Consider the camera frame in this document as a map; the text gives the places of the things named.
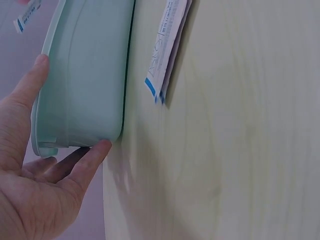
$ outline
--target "hand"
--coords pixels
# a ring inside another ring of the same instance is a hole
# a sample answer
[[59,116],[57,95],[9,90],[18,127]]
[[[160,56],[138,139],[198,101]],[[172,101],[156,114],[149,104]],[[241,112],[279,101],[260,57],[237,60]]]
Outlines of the hand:
[[49,72],[40,55],[11,95],[0,101],[0,238],[49,240],[76,219],[85,192],[111,143],[80,148],[63,161],[23,165],[33,102]]

